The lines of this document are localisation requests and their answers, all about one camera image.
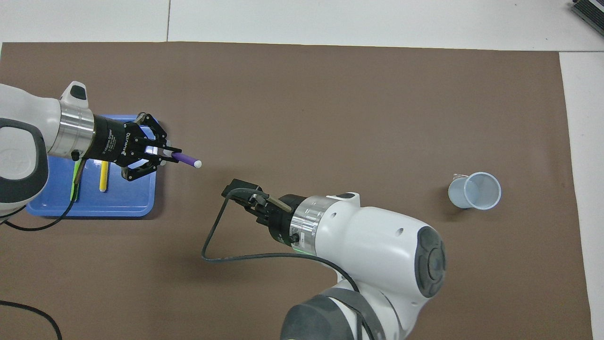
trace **blue plastic tray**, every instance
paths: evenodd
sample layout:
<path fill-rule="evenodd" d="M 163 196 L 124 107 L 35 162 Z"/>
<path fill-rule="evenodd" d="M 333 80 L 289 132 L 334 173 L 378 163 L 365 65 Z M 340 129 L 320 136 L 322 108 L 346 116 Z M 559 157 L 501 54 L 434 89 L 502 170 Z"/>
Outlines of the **blue plastic tray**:
<path fill-rule="evenodd" d="M 136 115 L 106 116 L 122 122 L 136 119 Z M 154 138 L 151 130 L 145 134 Z M 148 147 L 147 152 L 157 153 Z M 131 165 L 135 168 L 146 161 Z M 69 205 L 74 162 L 71 159 L 48 157 L 48 183 L 44 190 L 27 205 L 27 211 L 37 216 L 61 216 Z M 98 183 L 101 161 L 88 160 L 82 173 L 80 193 L 67 216 L 70 217 L 142 217 L 153 209 L 155 202 L 155 172 L 132 182 L 121 177 L 121 168 L 109 164 L 107 191 L 101 192 Z"/>

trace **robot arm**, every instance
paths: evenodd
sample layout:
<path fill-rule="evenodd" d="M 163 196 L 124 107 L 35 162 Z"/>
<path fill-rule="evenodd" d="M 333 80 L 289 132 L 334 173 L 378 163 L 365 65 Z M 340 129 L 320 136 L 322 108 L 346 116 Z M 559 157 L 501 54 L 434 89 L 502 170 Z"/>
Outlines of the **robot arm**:
<path fill-rule="evenodd" d="M 233 180 L 235 188 L 262 191 Z M 441 288 L 446 270 L 440 235 L 415 218 L 374 207 L 361 207 L 359 194 L 275 200 L 246 192 L 231 199 L 268 227 L 273 239 L 299 253 L 335 263 L 359 287 L 338 283 L 288 312 L 282 339 L 356 339 L 357 317 L 372 333 L 364 339 L 404 339 L 422 307 Z"/>
<path fill-rule="evenodd" d="M 148 126 L 155 139 L 148 139 L 141 125 Z M 166 161 L 178 162 L 145 152 L 147 146 L 182 151 L 170 147 L 166 137 L 150 114 L 141 113 L 129 123 L 93 114 L 80 82 L 71 82 L 59 100 L 0 84 L 0 222 L 42 191 L 48 180 L 47 155 L 113 162 L 122 167 L 122 177 L 132 181 Z M 141 159 L 148 162 L 128 167 Z"/>

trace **brown table surface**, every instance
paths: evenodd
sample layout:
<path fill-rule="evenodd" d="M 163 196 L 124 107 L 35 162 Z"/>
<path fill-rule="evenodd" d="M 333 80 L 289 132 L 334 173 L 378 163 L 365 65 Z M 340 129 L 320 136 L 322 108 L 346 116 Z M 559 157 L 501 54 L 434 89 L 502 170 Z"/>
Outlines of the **brown table surface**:
<path fill-rule="evenodd" d="M 2 83 L 58 97 L 72 80 L 86 84 L 96 114 L 153 114 L 204 166 L 160 169 L 142 220 L 0 226 L 0 298 L 48 312 L 65 339 L 275 339 L 290 307 L 334 285 L 331 270 L 305 260 L 201 260 L 232 178 L 277 196 L 355 191 L 364 206 L 435 227 L 446 282 L 409 339 L 591 339 L 557 53 L 2 46 Z M 491 211 L 448 201 L 452 175 L 475 171 L 501 182 Z M 275 251 L 288 249 L 235 205 L 210 249 Z M 53 333 L 38 316 L 0 307 L 0 338 Z"/>

